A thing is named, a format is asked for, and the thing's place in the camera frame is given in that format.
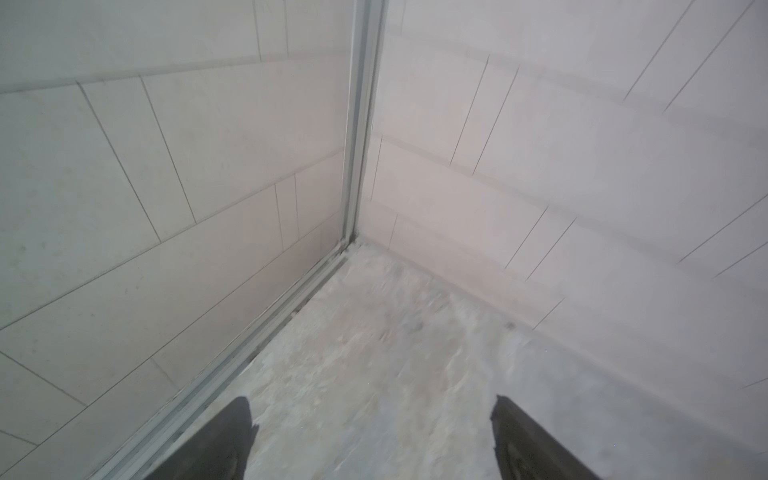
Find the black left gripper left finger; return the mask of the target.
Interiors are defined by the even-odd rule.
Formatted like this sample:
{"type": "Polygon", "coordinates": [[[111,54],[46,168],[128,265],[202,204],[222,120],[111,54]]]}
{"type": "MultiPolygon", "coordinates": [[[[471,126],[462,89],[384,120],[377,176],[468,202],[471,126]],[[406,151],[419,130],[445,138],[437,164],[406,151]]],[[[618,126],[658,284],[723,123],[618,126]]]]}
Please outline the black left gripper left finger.
{"type": "Polygon", "coordinates": [[[248,399],[236,397],[145,479],[243,480],[258,430],[248,399]]]}

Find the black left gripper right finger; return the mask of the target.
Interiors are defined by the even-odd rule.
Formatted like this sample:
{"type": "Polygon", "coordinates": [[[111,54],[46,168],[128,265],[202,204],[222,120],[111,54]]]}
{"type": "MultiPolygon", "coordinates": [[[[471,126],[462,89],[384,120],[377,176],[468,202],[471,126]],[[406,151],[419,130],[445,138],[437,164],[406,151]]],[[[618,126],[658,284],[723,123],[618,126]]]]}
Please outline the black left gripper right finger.
{"type": "Polygon", "coordinates": [[[599,480],[510,398],[496,396],[490,421],[502,479],[599,480]]]}

